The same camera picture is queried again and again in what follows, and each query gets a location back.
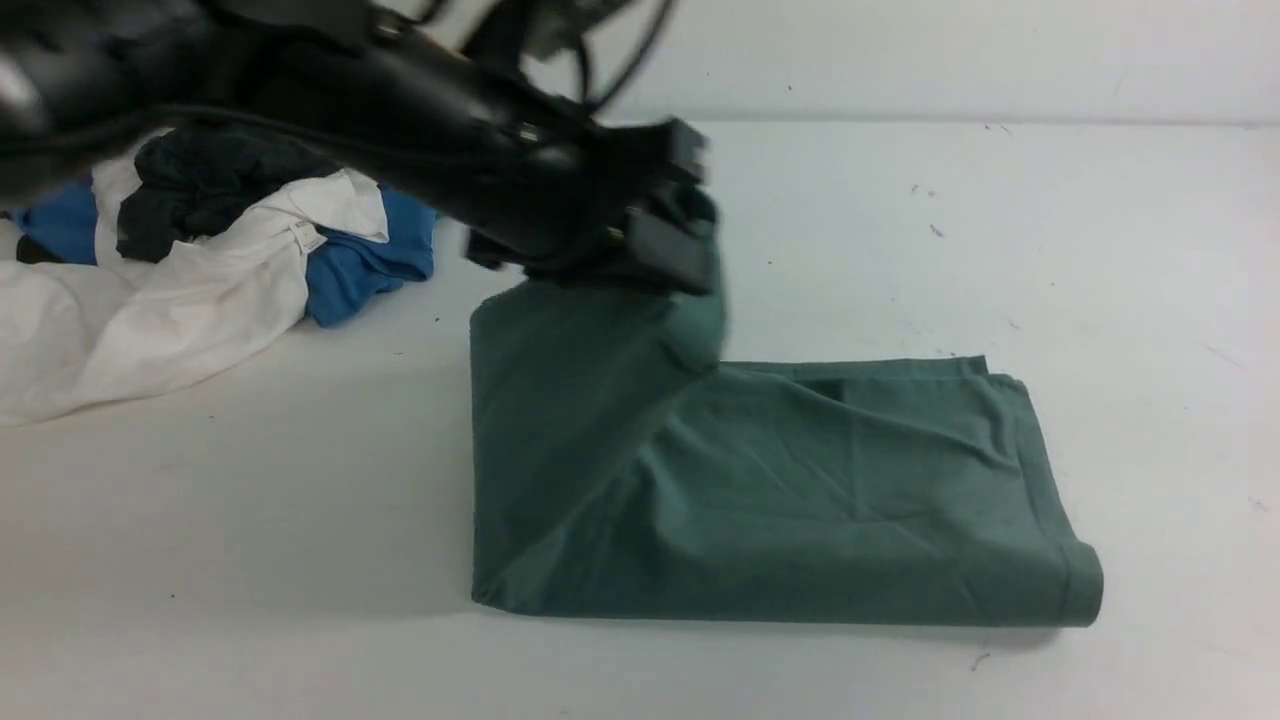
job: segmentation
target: clothing label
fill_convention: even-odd
[[[302,249],[303,255],[311,255],[316,247],[324,245],[325,237],[320,234],[320,231],[315,225],[306,220],[293,223],[289,231],[293,232],[293,237],[298,241],[298,247]]]

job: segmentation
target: black cable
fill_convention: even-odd
[[[649,55],[658,44],[658,37],[662,36],[663,31],[667,28],[667,23],[671,22],[673,10],[676,9],[676,0],[662,0],[662,6],[654,14],[653,19],[649,20],[649,29],[645,31],[644,38],[640,45],[636,46],[636,51],[631,55],[622,73],[618,74],[613,85],[609,86],[600,97],[588,102],[586,115],[594,118],[600,111],[607,109],[622,91],[626,90],[627,85],[635,79],[636,74],[644,68],[645,61],[648,61]]]
[[[561,133],[552,133],[550,136],[531,142],[518,150],[516,150],[508,161],[518,161],[545,150],[553,147],[568,140],[581,129],[581,127],[591,123],[600,111],[605,110],[614,100],[617,100],[622,91],[626,90],[627,85],[635,79],[636,74],[643,69],[653,49],[658,44],[658,38],[662,36],[667,24],[671,22],[673,10],[676,9],[677,0],[662,0],[662,6],[654,14],[653,19],[649,20],[649,27],[645,31],[644,38],[636,46],[635,53],[631,54],[631,59],[623,67],[622,72],[613,81],[607,91],[604,91],[598,99],[588,100],[586,94],[582,95],[581,110],[579,111],[577,123],[572,123],[573,127],[568,131]],[[584,23],[579,20],[579,10],[575,0],[561,0],[561,6],[564,9],[570,18],[571,26],[573,26],[573,45],[572,50],[577,55],[579,63],[579,76],[580,85],[582,87],[590,87],[591,85],[591,58],[586,47],[586,40],[584,37],[585,29]]]

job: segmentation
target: pile of clothes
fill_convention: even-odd
[[[430,208],[236,126],[147,138],[10,215],[0,425],[192,386],[434,272]]]

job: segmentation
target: cloth fold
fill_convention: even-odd
[[[333,328],[360,314],[378,295],[406,282],[425,282],[435,272],[431,240],[435,211],[383,188],[388,242],[321,228],[326,242],[307,260],[307,314]]]
[[[472,318],[474,598],[500,610],[1091,624],[1102,568],[980,357],[719,363],[723,293],[525,284]]]
[[[303,315],[317,227],[387,236],[372,181],[342,170],[297,181],[227,232],[175,243],[160,263],[116,251],[128,158],[95,168],[99,266],[0,263],[0,425],[196,384],[271,345]]]
[[[134,165],[142,183],[120,206],[118,250],[146,263],[165,259],[175,242],[227,232],[287,183],[342,169],[275,133],[205,124],[148,140]]]

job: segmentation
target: white table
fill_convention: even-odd
[[[1280,131],[719,124],[730,355],[984,352],[1107,571],[1089,630],[467,601],[458,258],[188,392],[0,430],[0,714],[1280,716]]]

